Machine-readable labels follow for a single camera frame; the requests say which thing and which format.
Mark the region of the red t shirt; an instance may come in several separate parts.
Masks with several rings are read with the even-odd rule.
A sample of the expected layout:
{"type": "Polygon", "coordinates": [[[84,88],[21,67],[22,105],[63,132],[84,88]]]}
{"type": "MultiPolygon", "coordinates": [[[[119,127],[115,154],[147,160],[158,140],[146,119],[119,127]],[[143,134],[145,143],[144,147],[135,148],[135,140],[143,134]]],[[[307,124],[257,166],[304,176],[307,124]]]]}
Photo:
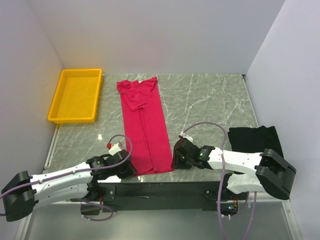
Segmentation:
{"type": "Polygon", "coordinates": [[[173,155],[156,76],[139,82],[116,83],[120,95],[124,133],[131,142],[131,162],[136,175],[173,171],[173,155]]]}

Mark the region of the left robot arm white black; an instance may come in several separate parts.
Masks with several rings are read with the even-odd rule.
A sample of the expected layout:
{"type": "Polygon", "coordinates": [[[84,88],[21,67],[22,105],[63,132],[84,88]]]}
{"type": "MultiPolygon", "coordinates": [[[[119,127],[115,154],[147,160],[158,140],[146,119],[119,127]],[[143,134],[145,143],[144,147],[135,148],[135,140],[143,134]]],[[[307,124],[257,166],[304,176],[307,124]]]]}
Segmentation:
{"type": "Polygon", "coordinates": [[[17,173],[1,190],[3,216],[7,222],[27,217],[34,210],[63,200],[98,200],[104,191],[99,181],[117,176],[125,179],[137,173],[126,150],[93,156],[85,162],[63,170],[29,175],[17,173]]]}

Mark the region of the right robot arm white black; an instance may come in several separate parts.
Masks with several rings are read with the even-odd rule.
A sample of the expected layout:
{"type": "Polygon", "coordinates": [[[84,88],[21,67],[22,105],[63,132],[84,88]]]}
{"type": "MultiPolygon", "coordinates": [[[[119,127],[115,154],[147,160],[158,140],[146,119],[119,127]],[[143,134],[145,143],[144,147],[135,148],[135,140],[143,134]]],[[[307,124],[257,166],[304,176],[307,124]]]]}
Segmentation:
{"type": "Polygon", "coordinates": [[[199,148],[185,137],[174,145],[173,167],[231,171],[226,183],[219,187],[221,197],[226,200],[245,192],[266,192],[276,199],[289,200],[297,173],[272,149],[243,153],[207,145],[199,148]]]}

